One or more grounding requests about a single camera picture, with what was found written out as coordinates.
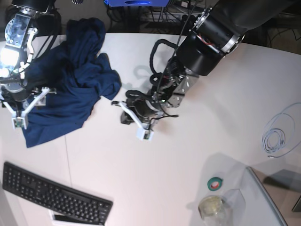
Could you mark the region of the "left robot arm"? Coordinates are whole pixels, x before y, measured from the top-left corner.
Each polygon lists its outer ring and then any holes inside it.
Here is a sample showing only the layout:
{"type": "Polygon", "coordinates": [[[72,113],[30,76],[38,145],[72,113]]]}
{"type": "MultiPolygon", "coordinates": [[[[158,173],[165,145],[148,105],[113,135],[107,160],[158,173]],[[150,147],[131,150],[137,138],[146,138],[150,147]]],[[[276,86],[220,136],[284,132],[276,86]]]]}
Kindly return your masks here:
{"type": "Polygon", "coordinates": [[[292,0],[220,0],[204,9],[184,40],[177,43],[157,40],[150,53],[152,87],[147,93],[126,92],[126,101],[119,102],[124,107],[121,123],[128,125],[140,120],[151,125],[168,117],[167,108],[178,107],[193,83],[201,76],[208,76],[238,47],[249,30],[263,25],[291,5],[292,0]],[[159,73],[153,66],[154,55],[161,44],[174,52],[159,73]]]}

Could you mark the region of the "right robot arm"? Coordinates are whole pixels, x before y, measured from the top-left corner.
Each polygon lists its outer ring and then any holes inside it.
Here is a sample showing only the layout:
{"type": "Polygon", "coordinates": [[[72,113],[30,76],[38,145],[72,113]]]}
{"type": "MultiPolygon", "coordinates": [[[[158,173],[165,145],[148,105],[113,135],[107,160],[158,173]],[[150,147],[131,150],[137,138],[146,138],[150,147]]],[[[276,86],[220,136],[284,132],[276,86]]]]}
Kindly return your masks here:
{"type": "Polygon", "coordinates": [[[26,72],[38,60],[32,41],[48,31],[46,52],[61,29],[61,16],[53,0],[14,0],[6,13],[13,13],[5,28],[6,44],[0,52],[0,92],[6,102],[23,102],[41,92],[41,82],[29,81],[26,72]]]}

